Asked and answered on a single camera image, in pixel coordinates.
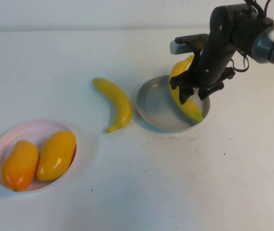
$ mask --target cable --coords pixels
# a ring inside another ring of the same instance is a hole
[[[230,61],[232,62],[232,68],[233,68],[233,70],[235,70],[237,72],[245,72],[249,69],[249,59],[248,59],[247,55],[244,54],[242,51],[237,50],[237,52],[244,57],[243,65],[244,65],[245,69],[237,69],[236,67],[234,67],[234,60],[231,59]]]
[[[271,0],[267,0],[266,4],[265,4],[265,7],[264,7],[264,15],[265,17],[267,16],[267,8],[268,8],[268,5],[270,4]]]
[[[265,14],[264,14],[264,11],[263,11],[262,7],[256,1],[245,0],[245,2],[257,9],[258,18],[262,18],[262,19],[265,18]]]

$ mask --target pink plate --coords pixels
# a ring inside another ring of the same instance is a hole
[[[12,148],[19,140],[27,140],[29,142],[32,142],[37,146],[39,152],[41,153],[44,142],[52,134],[60,130],[71,131],[67,126],[59,122],[53,120],[38,119],[22,123],[8,131],[0,138],[0,171],[3,161],[7,158]],[[54,182],[54,180],[39,181],[37,179],[34,179],[31,185],[26,189],[26,191],[43,188],[51,184],[52,182]],[[1,175],[0,184],[5,187]]]

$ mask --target black robotic arm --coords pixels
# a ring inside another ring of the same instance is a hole
[[[194,94],[193,88],[199,88],[201,100],[223,89],[223,81],[235,75],[226,66],[236,51],[259,63],[274,64],[274,21],[265,17],[258,4],[246,2],[215,8],[209,35],[178,37],[171,42],[171,53],[192,51],[195,55],[188,70],[170,80],[172,89],[179,87],[182,104]]]

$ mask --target toy banana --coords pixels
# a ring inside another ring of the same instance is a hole
[[[174,65],[174,67],[171,70],[171,73],[169,75],[169,81],[171,78],[179,75],[180,73],[186,71],[188,65],[191,63],[193,60],[194,56],[191,55],[187,59],[179,61],[177,64]],[[191,120],[194,120],[196,122],[201,122],[203,120],[203,116],[199,108],[195,105],[195,103],[191,100],[188,99],[185,104],[181,104],[179,100],[179,87],[176,89],[172,90],[170,84],[169,84],[169,90],[171,93],[171,96],[173,100],[175,101],[176,105],[181,109],[184,114],[190,118]]]
[[[132,117],[132,106],[126,94],[115,84],[104,78],[92,80],[94,86],[105,96],[111,99],[117,106],[117,116],[114,124],[106,129],[111,133],[119,128],[124,128]]]

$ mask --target metal pan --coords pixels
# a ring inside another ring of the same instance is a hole
[[[167,132],[181,132],[195,126],[197,123],[188,119],[173,101],[168,83],[169,76],[160,76],[146,82],[139,89],[136,107],[141,117],[152,126]],[[210,99],[201,101],[198,90],[191,100],[201,110],[203,118],[209,112]]]

